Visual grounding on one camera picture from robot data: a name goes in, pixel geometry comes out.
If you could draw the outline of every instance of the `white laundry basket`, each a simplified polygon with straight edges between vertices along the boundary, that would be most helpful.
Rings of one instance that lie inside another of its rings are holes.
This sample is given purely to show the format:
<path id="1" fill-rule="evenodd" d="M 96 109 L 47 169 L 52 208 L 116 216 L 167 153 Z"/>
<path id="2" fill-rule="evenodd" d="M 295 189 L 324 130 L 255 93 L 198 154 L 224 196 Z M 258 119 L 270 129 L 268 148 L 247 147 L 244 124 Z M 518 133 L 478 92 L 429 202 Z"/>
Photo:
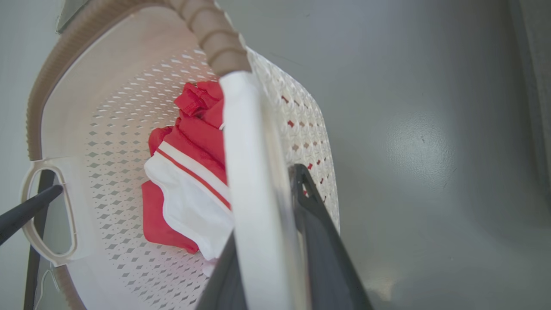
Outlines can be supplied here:
<path id="1" fill-rule="evenodd" d="M 245 47 L 208 0 L 92 0 L 31 93 L 32 166 L 22 195 L 32 195 L 30 184 L 44 169 L 64 185 L 70 250 L 53 253 L 31 222 L 24 232 L 58 267 L 72 308 L 195 307 L 208 281 L 204 259 L 145 240 L 141 184 L 151 130 L 174 123 L 184 83 L 209 79 L 220 79 L 225 96 L 226 171 L 247 303 L 297 304 L 282 287 L 301 281 L 289 267 L 296 244 L 285 229 L 293 223 L 281 216 L 290 210 L 284 167 L 310 169 L 339 229 L 331 150 L 312 96 Z"/>

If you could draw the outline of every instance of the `white stripe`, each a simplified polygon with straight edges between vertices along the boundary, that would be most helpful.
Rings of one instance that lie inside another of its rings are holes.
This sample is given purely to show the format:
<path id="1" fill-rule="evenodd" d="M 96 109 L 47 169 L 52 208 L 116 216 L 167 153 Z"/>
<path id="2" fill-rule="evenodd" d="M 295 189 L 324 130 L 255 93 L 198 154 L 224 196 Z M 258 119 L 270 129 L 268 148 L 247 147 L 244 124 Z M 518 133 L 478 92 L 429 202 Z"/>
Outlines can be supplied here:
<path id="1" fill-rule="evenodd" d="M 224 182 L 222 182 L 214 173 L 210 172 L 205 166 L 198 163 L 195 159 L 185 155 L 178 151 L 174 146 L 170 145 L 166 141 L 163 141 L 159 146 L 159 149 L 165 152 L 168 156 L 172 157 L 178 164 L 191 170 L 191 172 L 197 174 L 201 179 L 207 182 L 212 188 L 217 191 L 225 200 L 230 201 L 230 190 Z"/>
<path id="2" fill-rule="evenodd" d="M 193 177 L 193 175 L 190 175 L 189 173 L 183 171 L 182 169 L 178 168 L 178 166 L 176 166 L 170 159 L 164 157 L 162 154 L 160 153 L 157 153 L 155 152 L 155 154 L 153 154 L 153 157 L 151 157 L 148 161 L 162 161 L 168 165 L 170 165 L 171 167 L 173 167 L 174 171 L 178 171 L 179 173 L 181 173 L 182 175 L 184 175 L 187 179 L 189 179 L 191 182 L 194 183 L 195 186 L 197 186 L 198 188 L 202 189 L 205 194 L 207 194 L 214 202 L 216 202 L 216 204 L 222 208 L 222 210 L 224 210 L 225 213 L 227 213 L 228 215 L 231 216 L 231 218 L 233 219 L 233 213 L 230 209 L 228 209 L 228 207 L 218 198 L 216 197 L 216 195 L 211 192 L 206 186 L 204 186 L 203 183 L 201 183 L 201 181 L 197 180 L 196 178 Z M 163 188 L 164 186 L 162 185 L 162 183 L 158 182 L 156 180 L 156 177 L 155 177 L 155 174 L 158 173 L 158 172 L 152 172 L 150 170 L 146 170 L 146 173 L 149 177 L 149 179 L 151 181 L 153 181 L 153 183 L 155 183 L 157 186 Z"/>

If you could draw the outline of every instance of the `gray floor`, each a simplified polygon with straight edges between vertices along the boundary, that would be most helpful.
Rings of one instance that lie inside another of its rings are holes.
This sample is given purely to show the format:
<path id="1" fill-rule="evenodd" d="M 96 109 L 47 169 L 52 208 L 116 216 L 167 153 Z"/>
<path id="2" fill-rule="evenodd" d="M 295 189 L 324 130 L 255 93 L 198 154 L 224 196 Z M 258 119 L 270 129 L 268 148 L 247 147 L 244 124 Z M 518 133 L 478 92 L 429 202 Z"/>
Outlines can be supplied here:
<path id="1" fill-rule="evenodd" d="M 548 309 L 551 216 L 505 1 L 219 0 L 317 99 L 379 309 Z"/>

